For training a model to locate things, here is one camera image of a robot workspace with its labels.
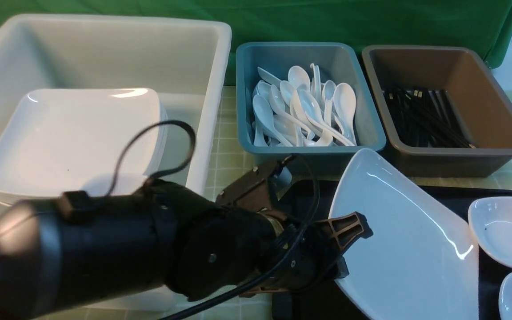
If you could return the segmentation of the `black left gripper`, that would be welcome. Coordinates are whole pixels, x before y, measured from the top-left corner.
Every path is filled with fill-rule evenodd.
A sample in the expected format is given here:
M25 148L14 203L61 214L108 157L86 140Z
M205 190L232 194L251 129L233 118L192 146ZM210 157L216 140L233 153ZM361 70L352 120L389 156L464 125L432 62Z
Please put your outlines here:
M268 160L226 187L212 202L168 182L167 199L178 221L175 263L167 286L188 300L201 300L234 285L239 295L302 292L348 274L343 254L373 231L359 212L315 218L320 184L306 158L313 201L304 217L281 209L276 177L291 158Z

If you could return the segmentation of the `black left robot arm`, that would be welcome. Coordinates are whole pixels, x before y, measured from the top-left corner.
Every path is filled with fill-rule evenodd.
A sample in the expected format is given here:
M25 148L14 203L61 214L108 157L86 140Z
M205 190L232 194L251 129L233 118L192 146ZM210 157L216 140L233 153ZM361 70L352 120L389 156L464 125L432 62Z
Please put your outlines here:
M315 220L279 208L272 179L296 159L269 160L215 202L155 173L130 195L21 200L0 216L0 320L54 312L167 286L196 306L236 296L301 293L349 274L343 254L372 236L352 212Z

